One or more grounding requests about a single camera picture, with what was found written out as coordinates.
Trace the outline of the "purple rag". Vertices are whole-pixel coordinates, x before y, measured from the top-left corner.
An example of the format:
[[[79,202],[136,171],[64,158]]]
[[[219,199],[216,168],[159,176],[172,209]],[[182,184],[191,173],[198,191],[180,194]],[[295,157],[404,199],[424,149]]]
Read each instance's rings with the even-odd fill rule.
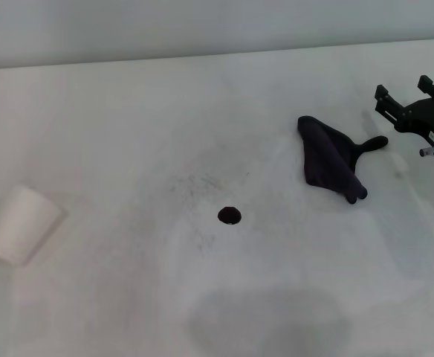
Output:
[[[389,140],[376,136],[356,144],[350,137],[311,116],[297,121],[303,142],[304,175],[307,184],[344,196],[353,205],[368,196],[356,176],[357,160],[366,152],[383,149]]]

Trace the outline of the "white paper cup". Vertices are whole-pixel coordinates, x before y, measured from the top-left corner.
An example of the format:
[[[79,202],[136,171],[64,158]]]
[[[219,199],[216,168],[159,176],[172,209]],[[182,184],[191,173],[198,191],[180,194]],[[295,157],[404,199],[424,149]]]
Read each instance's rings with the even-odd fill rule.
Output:
[[[65,211],[26,186],[15,186],[0,204],[0,260],[23,266],[65,217]]]

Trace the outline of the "black water stain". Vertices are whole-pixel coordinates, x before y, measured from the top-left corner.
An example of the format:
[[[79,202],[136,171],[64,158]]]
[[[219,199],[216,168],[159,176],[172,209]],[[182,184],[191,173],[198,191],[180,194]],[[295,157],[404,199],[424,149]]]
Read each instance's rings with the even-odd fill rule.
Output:
[[[226,206],[218,212],[218,220],[226,225],[238,224],[241,219],[242,214],[235,207]]]

